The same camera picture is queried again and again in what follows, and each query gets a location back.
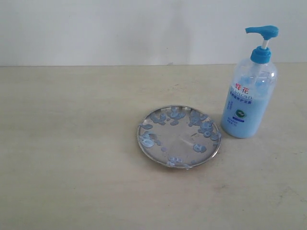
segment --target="table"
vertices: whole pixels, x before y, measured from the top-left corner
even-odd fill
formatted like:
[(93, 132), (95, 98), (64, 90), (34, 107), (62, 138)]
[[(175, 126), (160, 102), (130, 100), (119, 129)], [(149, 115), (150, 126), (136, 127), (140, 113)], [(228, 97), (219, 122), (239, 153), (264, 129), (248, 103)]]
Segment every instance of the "table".
[(186, 170), (142, 154), (151, 110), (219, 124), (233, 65), (0, 68), (1, 230), (306, 230), (307, 64), (280, 76), (258, 133), (223, 133)]

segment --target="white wall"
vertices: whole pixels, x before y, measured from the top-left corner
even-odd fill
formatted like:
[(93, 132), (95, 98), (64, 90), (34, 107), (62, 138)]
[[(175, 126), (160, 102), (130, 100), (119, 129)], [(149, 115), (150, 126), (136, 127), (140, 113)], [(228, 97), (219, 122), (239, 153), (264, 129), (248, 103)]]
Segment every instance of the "white wall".
[(237, 63), (266, 24), (273, 61), (307, 61), (306, 0), (0, 0), (0, 66)]

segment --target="stainless steel plate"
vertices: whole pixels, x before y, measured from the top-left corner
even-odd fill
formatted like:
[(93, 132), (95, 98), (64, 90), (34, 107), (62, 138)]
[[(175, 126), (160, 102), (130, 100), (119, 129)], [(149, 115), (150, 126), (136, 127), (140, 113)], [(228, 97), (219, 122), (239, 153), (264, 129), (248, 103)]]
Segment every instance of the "stainless steel plate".
[(221, 132), (208, 115), (188, 106), (159, 108), (139, 124), (137, 139), (142, 151), (166, 167), (189, 169), (214, 157)]

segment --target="clear plastic bottle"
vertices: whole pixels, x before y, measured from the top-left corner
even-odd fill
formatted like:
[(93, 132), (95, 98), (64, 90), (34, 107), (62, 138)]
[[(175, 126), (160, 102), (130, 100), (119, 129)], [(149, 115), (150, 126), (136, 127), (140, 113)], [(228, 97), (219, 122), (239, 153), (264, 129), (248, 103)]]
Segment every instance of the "clear plastic bottle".
[(254, 49), (251, 58), (242, 60), (230, 84), (221, 126), (237, 138), (252, 137), (258, 130), (277, 80), (277, 69), (270, 62), (268, 40), (276, 37), (275, 26), (247, 28), (247, 33), (260, 33), (262, 46)]

